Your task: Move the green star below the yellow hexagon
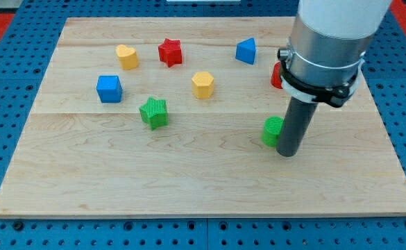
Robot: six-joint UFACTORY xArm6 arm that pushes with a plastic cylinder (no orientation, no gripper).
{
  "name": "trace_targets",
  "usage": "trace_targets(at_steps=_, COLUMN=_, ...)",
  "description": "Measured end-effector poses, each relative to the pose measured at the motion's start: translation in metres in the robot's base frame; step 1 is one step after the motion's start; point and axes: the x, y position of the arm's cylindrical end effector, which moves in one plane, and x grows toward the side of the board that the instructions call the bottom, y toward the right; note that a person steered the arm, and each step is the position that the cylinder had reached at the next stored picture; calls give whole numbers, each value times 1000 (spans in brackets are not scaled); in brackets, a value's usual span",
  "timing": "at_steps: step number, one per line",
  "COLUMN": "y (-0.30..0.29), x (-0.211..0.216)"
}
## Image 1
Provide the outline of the red block behind arm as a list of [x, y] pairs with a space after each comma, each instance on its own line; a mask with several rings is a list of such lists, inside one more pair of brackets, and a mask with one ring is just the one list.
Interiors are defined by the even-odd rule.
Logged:
[[280, 77], [280, 62], [277, 62], [272, 71], [271, 85], [275, 88], [282, 89], [282, 80]]

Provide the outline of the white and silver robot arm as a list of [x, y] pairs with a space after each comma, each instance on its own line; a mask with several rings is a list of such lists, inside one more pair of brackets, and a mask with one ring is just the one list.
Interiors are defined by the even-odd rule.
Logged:
[[289, 36], [289, 72], [336, 87], [356, 74], [391, 0], [300, 0]]

